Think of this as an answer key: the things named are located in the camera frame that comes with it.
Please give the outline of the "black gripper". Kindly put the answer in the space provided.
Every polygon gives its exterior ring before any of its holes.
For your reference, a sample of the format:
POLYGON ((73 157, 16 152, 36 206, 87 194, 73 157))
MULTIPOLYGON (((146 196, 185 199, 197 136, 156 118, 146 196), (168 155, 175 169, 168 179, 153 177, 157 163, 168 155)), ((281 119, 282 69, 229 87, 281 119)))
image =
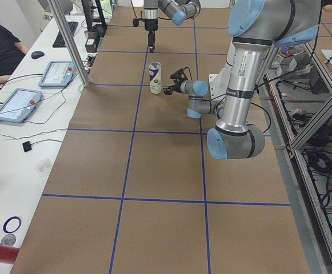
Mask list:
POLYGON ((145 18, 145 30, 149 31, 148 47, 149 47, 149 52, 153 53, 155 49, 155 31, 157 31, 157 19, 145 18))
POLYGON ((182 85, 183 81, 177 81, 173 86, 164 88, 163 93, 165 95, 172 95, 173 92, 184 93, 182 85))

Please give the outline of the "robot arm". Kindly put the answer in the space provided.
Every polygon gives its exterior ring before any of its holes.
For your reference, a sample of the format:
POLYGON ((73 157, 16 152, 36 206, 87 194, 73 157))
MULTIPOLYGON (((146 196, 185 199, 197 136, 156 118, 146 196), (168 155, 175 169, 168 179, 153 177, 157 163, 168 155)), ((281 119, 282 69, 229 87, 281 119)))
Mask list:
POLYGON ((207 132, 207 147, 218 160, 252 158, 265 146, 263 132, 246 121, 263 56, 271 46, 294 46, 318 34, 321 1, 238 1, 228 31, 235 47, 221 117, 207 132))
POLYGON ((195 18, 201 10, 200 1, 148 0, 144 1, 141 20, 148 31, 148 48, 155 49, 155 32, 158 30, 158 11, 162 11, 176 26, 189 18, 195 18))

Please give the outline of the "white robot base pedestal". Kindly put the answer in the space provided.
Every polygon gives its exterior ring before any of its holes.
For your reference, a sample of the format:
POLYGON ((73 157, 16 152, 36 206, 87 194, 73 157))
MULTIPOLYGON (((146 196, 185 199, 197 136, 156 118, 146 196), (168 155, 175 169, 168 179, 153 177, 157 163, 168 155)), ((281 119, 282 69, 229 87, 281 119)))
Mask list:
POLYGON ((218 74, 209 75, 211 97, 226 95, 236 99, 251 99, 254 95, 253 78, 242 74, 231 74, 223 68, 218 74))

